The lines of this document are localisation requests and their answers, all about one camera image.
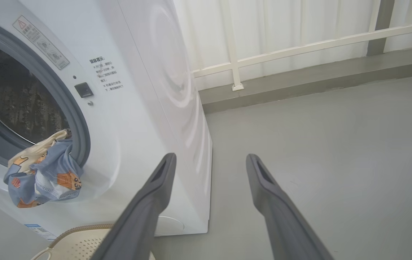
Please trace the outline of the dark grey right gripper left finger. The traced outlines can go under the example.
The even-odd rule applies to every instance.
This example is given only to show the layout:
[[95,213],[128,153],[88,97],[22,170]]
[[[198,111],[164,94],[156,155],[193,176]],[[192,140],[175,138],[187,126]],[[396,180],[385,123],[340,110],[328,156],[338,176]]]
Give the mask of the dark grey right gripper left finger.
[[92,260],[148,260],[160,214],[167,208],[176,154],[167,153],[108,232]]

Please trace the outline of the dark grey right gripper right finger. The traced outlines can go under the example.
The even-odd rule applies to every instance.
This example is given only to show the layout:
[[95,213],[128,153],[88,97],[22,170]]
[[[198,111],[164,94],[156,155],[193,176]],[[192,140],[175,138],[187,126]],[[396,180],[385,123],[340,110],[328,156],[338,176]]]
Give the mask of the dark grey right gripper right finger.
[[275,260],[333,260],[289,196],[256,154],[246,157],[253,203],[264,216]]

